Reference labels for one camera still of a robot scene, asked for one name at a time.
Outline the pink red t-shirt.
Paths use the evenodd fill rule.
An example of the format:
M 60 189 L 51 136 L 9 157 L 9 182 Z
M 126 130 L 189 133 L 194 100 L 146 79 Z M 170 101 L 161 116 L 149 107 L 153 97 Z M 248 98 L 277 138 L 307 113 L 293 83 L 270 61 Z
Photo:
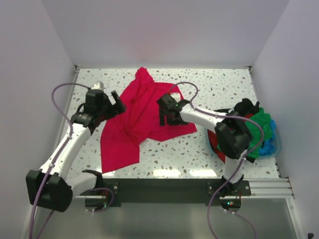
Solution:
M 172 91 L 180 93 L 172 83 L 155 82 L 141 67 L 135 79 L 125 88 L 120 99 L 126 106 L 123 114 L 106 122 L 101 139 L 102 172 L 108 173 L 140 161 L 140 144 L 147 138 L 160 142 L 196 132 L 193 123 L 160 125 L 157 100 Z

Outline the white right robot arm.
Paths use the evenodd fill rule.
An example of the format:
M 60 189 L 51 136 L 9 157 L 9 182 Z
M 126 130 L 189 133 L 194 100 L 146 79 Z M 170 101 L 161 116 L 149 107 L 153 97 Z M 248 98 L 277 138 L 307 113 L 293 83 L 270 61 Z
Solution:
M 193 123 L 204 127 L 217 136 L 220 150 L 225 154 L 224 182 L 222 190 L 232 196 L 239 191 L 239 181 L 243 178 L 242 164 L 253 139 L 246 122 L 238 112 L 219 113 L 195 107 L 191 101 L 177 101 L 172 94 L 164 94 L 157 100 L 160 125 L 184 125 Z

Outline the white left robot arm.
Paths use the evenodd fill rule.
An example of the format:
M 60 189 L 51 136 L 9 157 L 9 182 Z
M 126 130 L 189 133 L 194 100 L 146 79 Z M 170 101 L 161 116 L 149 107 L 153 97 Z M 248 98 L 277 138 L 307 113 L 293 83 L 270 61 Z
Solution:
M 50 158 L 26 176 L 29 201 L 34 206 L 64 212 L 74 197 L 88 191 L 99 195 L 103 191 L 102 174 L 84 170 L 80 177 L 67 180 L 68 172 L 80 149 L 104 121 L 125 112 L 126 107 L 116 91 L 113 104 L 102 89 L 90 88 L 75 114 L 71 125 Z

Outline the dark red t-shirt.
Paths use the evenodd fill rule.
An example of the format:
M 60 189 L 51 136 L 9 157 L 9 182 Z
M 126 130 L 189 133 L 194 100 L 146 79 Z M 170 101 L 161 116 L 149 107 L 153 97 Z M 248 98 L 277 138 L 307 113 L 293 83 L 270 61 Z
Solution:
M 225 154 L 218 149 L 218 140 L 214 132 L 207 130 L 208 142 L 212 151 L 217 155 L 217 157 L 225 163 Z

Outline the black t-shirt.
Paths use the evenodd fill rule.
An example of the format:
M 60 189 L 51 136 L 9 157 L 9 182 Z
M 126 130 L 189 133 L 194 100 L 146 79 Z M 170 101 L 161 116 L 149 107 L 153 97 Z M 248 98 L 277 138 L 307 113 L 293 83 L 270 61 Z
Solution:
M 260 110 L 260 103 L 256 102 L 254 105 L 250 99 L 244 98 L 241 102 L 237 103 L 233 108 L 228 109 L 218 109 L 215 110 L 218 113 L 230 113 L 235 111 L 239 116 L 250 118 L 251 116 L 257 114 Z

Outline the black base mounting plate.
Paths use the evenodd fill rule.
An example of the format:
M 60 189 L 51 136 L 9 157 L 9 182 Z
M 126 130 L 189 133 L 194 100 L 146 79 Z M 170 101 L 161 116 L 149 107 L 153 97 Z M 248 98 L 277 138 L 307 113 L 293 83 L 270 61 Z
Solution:
M 99 179 L 96 187 L 114 192 L 121 203 L 207 204 L 224 179 Z

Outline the green t-shirt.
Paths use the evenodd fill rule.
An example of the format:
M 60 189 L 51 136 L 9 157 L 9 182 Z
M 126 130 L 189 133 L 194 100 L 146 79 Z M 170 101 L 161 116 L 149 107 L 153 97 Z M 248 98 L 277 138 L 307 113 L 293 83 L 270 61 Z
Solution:
M 239 116 L 235 111 L 215 113 L 218 120 L 214 128 L 220 151 L 226 158 L 240 159 L 248 156 L 263 143 L 264 132 L 253 120 Z

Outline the blue t-shirt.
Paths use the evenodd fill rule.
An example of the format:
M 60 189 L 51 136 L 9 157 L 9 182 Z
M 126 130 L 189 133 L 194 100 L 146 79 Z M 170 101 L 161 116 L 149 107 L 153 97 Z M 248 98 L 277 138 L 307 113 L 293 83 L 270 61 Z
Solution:
M 259 149 L 260 157 L 274 157 L 277 151 L 277 127 L 273 119 L 270 121 L 270 129 L 272 136 L 263 142 L 263 146 Z

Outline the blue plastic laundry basket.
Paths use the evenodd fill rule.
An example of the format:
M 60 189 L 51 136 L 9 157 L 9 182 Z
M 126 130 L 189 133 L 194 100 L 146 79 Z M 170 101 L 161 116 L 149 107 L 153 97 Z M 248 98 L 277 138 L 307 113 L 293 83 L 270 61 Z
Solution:
M 256 159 L 275 157 L 280 152 L 281 142 L 277 126 L 270 114 L 265 113 L 263 108 L 259 108 L 256 114 L 248 113 L 244 117 L 256 122 L 264 132 L 263 143 L 247 156 L 247 160 L 253 163 Z M 208 129 L 205 129 L 204 132 L 212 154 L 225 162 L 225 154 L 220 151 L 216 134 Z

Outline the aluminium frame rail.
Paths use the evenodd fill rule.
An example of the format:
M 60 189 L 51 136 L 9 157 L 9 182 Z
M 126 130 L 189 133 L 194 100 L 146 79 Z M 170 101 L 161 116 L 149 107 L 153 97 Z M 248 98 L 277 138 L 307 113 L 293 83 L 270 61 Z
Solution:
M 288 178 L 249 179 L 251 196 L 260 199 L 293 199 Z

